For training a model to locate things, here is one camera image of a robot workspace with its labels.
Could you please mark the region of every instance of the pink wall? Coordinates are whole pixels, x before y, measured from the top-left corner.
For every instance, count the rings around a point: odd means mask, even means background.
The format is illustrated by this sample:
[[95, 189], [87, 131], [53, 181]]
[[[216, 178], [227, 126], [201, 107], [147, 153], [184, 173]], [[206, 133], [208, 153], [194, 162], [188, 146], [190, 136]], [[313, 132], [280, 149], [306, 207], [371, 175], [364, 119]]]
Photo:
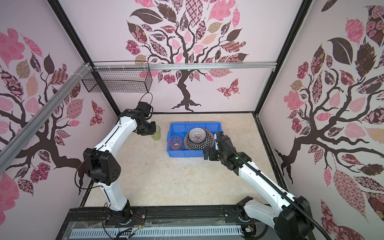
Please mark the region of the pink wall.
[[[83, 61], [44, 0], [2, 3], [0, 22], [3, 148]], [[103, 114], [95, 115], [93, 101]], [[71, 92], [0, 174], [2, 239], [56, 237], [69, 208], [77, 207], [83, 195], [73, 177], [84, 149], [102, 140], [115, 121], [102, 94], [90, 94], [82, 84]], [[86, 187], [89, 179], [83, 174], [81, 168]]]
[[[62, 0], [61, 3], [93, 61], [137, 59], [167, 64], [190, 63], [192, 54], [192, 62], [198, 63], [215, 56], [212, 62], [275, 61], [301, 0], [120, 0], [114, 4], [99, 0]], [[193, 7], [197, 9], [196, 15], [189, 11]], [[150, 17], [142, 14], [146, 11], [150, 12]], [[182, 19], [192, 23], [190, 31], [179, 27], [180, 36], [177, 36], [176, 31], [170, 29], [183, 23]], [[222, 33], [225, 25], [228, 28]], [[168, 32], [162, 28], [165, 26], [171, 27], [167, 28]], [[169, 45], [167, 39], [156, 39], [154, 34], [167, 35]], [[204, 48], [207, 49], [197, 60]], [[159, 78], [158, 71], [152, 73], [155, 112], [253, 111], [270, 69], [231, 69], [223, 74], [194, 71], [193, 75], [199, 79], [192, 81], [191, 72], [182, 72], [180, 79], [176, 70], [160, 74], [169, 75], [169, 79]], [[238, 85], [230, 88], [236, 79]], [[141, 96], [134, 93], [112, 95], [121, 109], [135, 107]]]
[[260, 114], [290, 191], [332, 239], [382, 238], [382, 3], [315, 1]]

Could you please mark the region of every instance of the green glass cup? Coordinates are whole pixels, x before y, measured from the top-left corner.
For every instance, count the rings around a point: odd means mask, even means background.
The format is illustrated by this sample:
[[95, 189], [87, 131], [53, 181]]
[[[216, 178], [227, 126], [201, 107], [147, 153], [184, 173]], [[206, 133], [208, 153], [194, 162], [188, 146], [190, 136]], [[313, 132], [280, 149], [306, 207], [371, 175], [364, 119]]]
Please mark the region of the green glass cup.
[[156, 132], [155, 132], [155, 134], [151, 135], [151, 138], [155, 141], [157, 141], [161, 138], [161, 131], [160, 131], [160, 127], [158, 125], [156, 125]]

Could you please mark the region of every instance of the beige table surface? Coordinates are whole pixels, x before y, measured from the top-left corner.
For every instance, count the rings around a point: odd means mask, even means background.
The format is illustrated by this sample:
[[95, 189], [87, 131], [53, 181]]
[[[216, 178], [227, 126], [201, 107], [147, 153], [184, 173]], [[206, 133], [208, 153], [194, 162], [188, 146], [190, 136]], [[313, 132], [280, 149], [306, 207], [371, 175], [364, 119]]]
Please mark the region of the beige table surface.
[[[220, 122], [238, 152], [244, 152], [272, 180], [276, 181], [251, 113], [156, 114], [161, 139], [129, 135], [116, 160], [124, 195], [131, 206], [236, 204], [246, 196], [261, 203], [265, 199], [245, 180], [219, 161], [203, 158], [171, 158], [167, 133], [171, 122]], [[103, 206], [106, 197], [100, 188], [92, 189], [85, 206]]]

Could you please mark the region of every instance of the blue tray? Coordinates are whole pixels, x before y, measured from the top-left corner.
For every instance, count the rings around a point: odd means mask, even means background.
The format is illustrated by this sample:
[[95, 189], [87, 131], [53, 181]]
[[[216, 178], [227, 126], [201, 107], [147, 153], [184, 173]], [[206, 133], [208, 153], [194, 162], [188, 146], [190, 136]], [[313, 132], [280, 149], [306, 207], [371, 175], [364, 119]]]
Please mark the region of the blue tray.
[[204, 157], [203, 150], [187, 150], [184, 146], [185, 136], [196, 127], [207, 129], [213, 135], [215, 135], [217, 131], [222, 131], [221, 123], [219, 122], [173, 122], [169, 127], [167, 143], [171, 136], [179, 136], [183, 142], [183, 150], [173, 151], [167, 144], [167, 152], [170, 157]]

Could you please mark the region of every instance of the beige leaf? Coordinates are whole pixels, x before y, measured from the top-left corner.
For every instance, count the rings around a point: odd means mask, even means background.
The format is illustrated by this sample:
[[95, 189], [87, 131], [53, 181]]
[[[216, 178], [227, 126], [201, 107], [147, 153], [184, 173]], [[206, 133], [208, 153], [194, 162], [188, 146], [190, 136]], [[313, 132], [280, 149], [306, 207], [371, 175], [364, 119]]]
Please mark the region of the beige leaf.
[[39, 85], [36, 81], [35, 75], [32, 75], [28, 82], [26, 83], [26, 92], [28, 94], [28, 97], [32, 97], [37, 93], [37, 90], [39, 88]]
[[384, 144], [384, 129], [383, 128], [365, 128], [372, 140]]
[[215, 40], [216, 35], [217, 34], [213, 33], [211, 35], [206, 36], [201, 43], [202, 44], [210, 44], [211, 42], [213, 42]]
[[221, 24], [222, 23], [219, 22], [212, 23], [211, 25], [209, 25], [208, 31], [210, 33], [215, 33], [220, 28]]

